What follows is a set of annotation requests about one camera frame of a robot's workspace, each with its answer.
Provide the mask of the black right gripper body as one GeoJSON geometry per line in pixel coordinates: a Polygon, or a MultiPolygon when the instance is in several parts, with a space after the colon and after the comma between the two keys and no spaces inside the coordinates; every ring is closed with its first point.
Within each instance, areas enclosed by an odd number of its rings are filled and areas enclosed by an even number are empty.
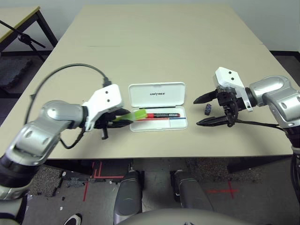
{"type": "Polygon", "coordinates": [[[235,91],[221,91],[217,94],[218,103],[223,107],[227,117],[227,126],[232,127],[238,119],[238,104],[235,91]]]}

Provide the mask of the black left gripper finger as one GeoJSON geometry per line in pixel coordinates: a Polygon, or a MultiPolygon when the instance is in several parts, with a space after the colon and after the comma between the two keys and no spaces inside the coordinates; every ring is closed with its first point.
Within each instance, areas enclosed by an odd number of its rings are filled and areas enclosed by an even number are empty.
{"type": "Polygon", "coordinates": [[[122,128],[122,127],[129,126],[132,123],[133,121],[131,120],[118,120],[118,121],[113,120],[108,122],[107,128],[122,128]]]}
{"type": "Polygon", "coordinates": [[[110,117],[119,117],[119,116],[123,116],[126,114],[129,114],[130,111],[124,108],[118,109],[114,112],[109,113],[110,117]]]}

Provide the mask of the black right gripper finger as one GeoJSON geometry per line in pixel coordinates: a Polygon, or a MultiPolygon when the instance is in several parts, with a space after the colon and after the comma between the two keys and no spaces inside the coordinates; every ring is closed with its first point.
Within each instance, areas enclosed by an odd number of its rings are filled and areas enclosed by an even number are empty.
{"type": "Polygon", "coordinates": [[[198,97],[193,104],[204,104],[217,98],[218,90],[211,91],[198,97]]]}
{"type": "Polygon", "coordinates": [[[228,119],[226,116],[209,117],[196,123],[198,126],[221,126],[226,124],[228,124],[228,119]]]}

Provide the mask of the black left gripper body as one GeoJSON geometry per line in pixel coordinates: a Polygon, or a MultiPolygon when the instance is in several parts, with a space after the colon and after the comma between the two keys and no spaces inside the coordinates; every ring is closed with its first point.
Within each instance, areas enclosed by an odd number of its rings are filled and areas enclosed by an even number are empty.
{"type": "Polygon", "coordinates": [[[108,138],[108,132],[107,132],[107,126],[108,122],[110,121],[110,115],[109,113],[104,113],[101,115],[94,124],[94,129],[101,129],[102,130],[102,140],[105,140],[108,138]]]}

